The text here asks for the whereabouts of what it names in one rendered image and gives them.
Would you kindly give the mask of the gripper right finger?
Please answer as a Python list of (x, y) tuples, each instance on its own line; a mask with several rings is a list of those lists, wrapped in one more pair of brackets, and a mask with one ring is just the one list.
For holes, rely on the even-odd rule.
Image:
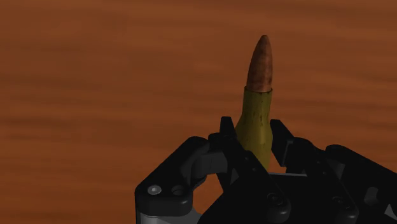
[(272, 152), (293, 186), (292, 208), (306, 224), (397, 224), (397, 173), (351, 149), (332, 144), (321, 150), (272, 119)]

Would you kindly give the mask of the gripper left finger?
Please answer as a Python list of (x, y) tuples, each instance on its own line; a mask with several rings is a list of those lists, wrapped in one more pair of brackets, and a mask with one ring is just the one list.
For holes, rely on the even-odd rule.
[[(193, 192), (216, 174), (223, 193), (203, 213)], [(136, 224), (281, 224), (291, 204), (270, 174), (238, 142), (232, 119), (219, 132), (189, 137), (135, 189)]]

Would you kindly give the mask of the olive bottle with brown tip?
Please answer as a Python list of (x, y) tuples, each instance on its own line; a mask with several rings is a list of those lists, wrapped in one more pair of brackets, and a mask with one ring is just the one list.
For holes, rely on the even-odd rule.
[(268, 169), (272, 147), (270, 107), (272, 102), (273, 63), (269, 37), (262, 35), (251, 57), (242, 113), (235, 126), (237, 139), (245, 150), (253, 152)]

